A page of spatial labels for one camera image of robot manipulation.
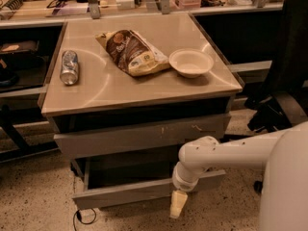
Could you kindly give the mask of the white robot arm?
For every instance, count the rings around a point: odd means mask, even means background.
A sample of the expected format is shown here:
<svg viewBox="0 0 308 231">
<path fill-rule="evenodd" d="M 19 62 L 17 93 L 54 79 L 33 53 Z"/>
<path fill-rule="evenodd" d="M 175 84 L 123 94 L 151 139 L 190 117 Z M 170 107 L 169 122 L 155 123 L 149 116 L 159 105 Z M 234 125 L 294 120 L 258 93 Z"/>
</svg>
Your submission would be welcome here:
<svg viewBox="0 0 308 231">
<path fill-rule="evenodd" d="M 170 217 L 179 218 L 187 202 L 188 193 L 210 167 L 247 167 L 264 169 L 270 153 L 286 130 L 219 143 L 206 136 L 185 143 L 178 152 L 172 173 L 175 191 L 171 195 Z"/>
</svg>

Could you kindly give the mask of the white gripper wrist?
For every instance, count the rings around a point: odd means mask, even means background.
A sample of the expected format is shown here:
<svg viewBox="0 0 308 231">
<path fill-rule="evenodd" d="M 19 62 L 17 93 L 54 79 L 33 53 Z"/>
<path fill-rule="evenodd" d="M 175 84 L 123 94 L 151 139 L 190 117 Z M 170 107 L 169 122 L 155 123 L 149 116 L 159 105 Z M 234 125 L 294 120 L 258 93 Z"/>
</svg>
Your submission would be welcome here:
<svg viewBox="0 0 308 231">
<path fill-rule="evenodd" d="M 187 202 L 188 195 L 197 185 L 199 176 L 186 169 L 182 163 L 178 162 L 172 172 L 172 182 L 177 189 L 172 192 L 170 203 L 171 218 L 179 218 Z"/>
</svg>

